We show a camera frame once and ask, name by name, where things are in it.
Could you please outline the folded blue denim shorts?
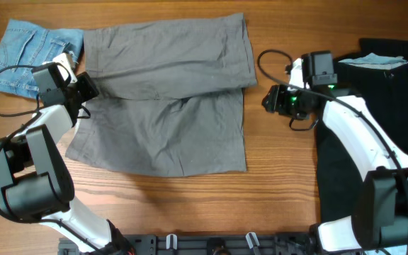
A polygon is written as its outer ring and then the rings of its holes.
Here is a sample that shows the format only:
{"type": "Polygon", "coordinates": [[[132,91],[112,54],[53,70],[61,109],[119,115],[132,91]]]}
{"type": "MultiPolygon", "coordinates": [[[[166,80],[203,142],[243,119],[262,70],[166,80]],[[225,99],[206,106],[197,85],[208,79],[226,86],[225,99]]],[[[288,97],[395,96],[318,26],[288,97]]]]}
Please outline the folded blue denim shorts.
{"type": "Polygon", "coordinates": [[[77,61],[83,44],[81,29],[50,30],[11,19],[0,42],[0,92],[35,98],[38,85],[26,66],[51,62],[63,52],[77,61]]]}

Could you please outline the black shorts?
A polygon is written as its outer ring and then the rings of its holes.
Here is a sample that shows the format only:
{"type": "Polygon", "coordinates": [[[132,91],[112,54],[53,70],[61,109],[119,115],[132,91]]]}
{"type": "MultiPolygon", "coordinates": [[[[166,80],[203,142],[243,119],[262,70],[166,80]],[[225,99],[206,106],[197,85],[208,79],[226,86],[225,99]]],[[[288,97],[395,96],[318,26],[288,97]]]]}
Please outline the black shorts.
{"type": "MultiPolygon", "coordinates": [[[[341,83],[350,84],[365,99],[372,116],[390,139],[408,154],[408,40],[361,38],[360,52],[335,58],[341,83]],[[356,67],[349,59],[403,57],[398,67],[356,67]]],[[[317,184],[322,222],[351,215],[362,179],[349,154],[324,124],[315,128],[317,184]]]]}

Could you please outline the grey cotton shorts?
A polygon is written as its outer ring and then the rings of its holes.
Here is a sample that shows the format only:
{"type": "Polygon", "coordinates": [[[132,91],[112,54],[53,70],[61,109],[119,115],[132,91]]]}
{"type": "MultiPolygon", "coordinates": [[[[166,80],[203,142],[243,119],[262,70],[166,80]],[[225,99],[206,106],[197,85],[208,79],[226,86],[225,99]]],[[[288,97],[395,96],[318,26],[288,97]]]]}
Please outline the grey cotton shorts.
{"type": "Polygon", "coordinates": [[[148,176],[245,171],[244,90],[257,84],[246,26],[236,13],[86,30],[99,95],[67,157],[148,176]]]}

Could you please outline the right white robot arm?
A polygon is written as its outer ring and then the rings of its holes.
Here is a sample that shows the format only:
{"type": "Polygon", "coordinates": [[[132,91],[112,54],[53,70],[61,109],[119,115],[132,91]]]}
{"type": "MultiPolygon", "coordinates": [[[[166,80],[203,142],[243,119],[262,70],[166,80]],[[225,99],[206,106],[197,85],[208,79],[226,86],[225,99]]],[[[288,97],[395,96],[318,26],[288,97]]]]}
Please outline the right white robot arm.
{"type": "Polygon", "coordinates": [[[263,107],[312,119],[322,221],[297,240],[308,254],[403,248],[408,254],[408,55],[291,59],[263,107]]]}

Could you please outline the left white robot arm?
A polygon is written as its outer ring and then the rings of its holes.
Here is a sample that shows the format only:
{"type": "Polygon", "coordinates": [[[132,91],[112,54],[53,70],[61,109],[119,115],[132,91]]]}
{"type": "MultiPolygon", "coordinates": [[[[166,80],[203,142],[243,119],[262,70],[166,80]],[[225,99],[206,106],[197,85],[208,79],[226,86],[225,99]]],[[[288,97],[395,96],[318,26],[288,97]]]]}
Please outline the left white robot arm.
{"type": "Polygon", "coordinates": [[[21,224],[50,227],[74,242],[83,254],[117,254],[130,245],[109,221],[89,210],[57,149],[80,119],[82,104],[98,95],[85,73],[78,81],[62,75],[63,64],[31,67],[39,87],[32,118],[0,138],[0,216],[21,224]]]}

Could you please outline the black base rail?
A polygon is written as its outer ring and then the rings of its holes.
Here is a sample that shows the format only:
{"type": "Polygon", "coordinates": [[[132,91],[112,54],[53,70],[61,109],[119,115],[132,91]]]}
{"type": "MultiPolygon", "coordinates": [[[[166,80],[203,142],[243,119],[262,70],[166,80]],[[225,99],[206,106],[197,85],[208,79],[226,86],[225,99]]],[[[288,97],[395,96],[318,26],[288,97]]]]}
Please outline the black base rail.
{"type": "MultiPolygon", "coordinates": [[[[211,236],[158,237],[153,234],[127,235],[139,255],[206,255],[211,236]]],[[[305,232],[286,232],[259,235],[254,232],[243,235],[222,235],[225,247],[231,254],[316,254],[317,241],[305,232]]]]}

